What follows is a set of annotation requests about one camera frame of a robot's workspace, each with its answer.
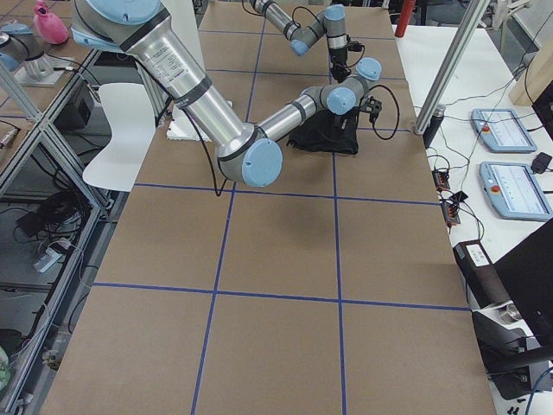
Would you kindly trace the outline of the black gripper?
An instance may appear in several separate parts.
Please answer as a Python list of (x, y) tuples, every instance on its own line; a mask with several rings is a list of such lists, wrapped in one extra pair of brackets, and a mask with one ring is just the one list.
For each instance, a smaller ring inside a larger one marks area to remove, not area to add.
[(328, 52), (332, 77), (341, 83), (351, 74), (347, 65), (347, 48), (330, 48)]
[(345, 130), (353, 116), (352, 112), (347, 112), (342, 115), (336, 115), (333, 121), (333, 128), (337, 130)]

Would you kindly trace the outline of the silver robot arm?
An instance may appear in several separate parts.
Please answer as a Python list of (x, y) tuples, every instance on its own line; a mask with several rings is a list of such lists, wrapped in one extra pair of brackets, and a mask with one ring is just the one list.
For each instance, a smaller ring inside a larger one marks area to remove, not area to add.
[(260, 124), (242, 121), (213, 85), (200, 63), (172, 28), (172, 16), (159, 1), (76, 1), (73, 39), (80, 45), (124, 53), (140, 62), (215, 144), (219, 171), (250, 187), (266, 187), (280, 175), (283, 154), (277, 140), (317, 112), (337, 116), (363, 105), (380, 78), (379, 61), (364, 57), (346, 68), (350, 45), (341, 4), (318, 13), (303, 28), (274, 1), (252, 7), (278, 28), (298, 55), (325, 37), (335, 84), (313, 86)]
[(313, 21), (309, 25), (302, 26), (276, 1), (249, 1), (249, 4), (285, 36), (291, 49), (298, 56), (305, 55), (325, 37), (333, 78), (341, 83), (351, 74), (351, 69), (347, 65), (350, 38), (346, 33), (344, 5), (327, 6), (323, 11), (313, 15)]

